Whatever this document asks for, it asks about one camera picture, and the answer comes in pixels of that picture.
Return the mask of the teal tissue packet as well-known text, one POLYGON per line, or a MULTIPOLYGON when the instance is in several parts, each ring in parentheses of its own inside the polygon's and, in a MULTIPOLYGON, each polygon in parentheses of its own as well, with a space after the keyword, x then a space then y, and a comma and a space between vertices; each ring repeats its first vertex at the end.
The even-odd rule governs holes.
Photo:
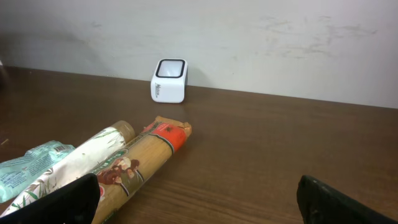
POLYGON ((69 144, 49 141, 28 150, 22 157, 1 163, 1 203, 26 189, 33 181, 75 149, 69 144))

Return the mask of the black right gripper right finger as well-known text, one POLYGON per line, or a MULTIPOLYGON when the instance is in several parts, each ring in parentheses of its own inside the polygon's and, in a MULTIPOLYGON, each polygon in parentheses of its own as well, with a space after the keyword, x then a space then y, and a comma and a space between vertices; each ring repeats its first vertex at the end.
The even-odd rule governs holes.
POLYGON ((297 204, 304 224, 397 224, 310 175, 298 183, 297 204))

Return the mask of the white tube with brown cap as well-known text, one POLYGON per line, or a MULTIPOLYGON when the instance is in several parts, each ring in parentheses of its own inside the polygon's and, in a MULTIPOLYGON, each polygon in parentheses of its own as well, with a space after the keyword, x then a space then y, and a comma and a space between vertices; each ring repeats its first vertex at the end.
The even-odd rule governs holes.
POLYGON ((26 187, 1 214, 13 213, 87 174, 135 138, 132 126, 118 121, 74 149, 26 187))

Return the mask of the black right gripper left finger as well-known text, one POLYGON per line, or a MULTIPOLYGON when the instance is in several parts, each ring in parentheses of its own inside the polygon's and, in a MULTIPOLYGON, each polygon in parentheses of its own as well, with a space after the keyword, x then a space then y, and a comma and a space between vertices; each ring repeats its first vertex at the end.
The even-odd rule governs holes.
POLYGON ((97 177, 86 174, 28 206, 3 216, 1 224, 90 224, 99 200, 97 177))

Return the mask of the orange spaghetti packet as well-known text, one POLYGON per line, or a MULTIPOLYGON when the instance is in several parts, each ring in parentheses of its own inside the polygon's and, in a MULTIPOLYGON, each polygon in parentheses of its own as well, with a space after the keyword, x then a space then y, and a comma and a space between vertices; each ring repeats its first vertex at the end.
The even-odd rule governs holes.
POLYGON ((184 145, 191 133, 188 122, 157 116, 137 137, 90 170, 97 177, 100 192, 92 222, 105 223, 184 145))

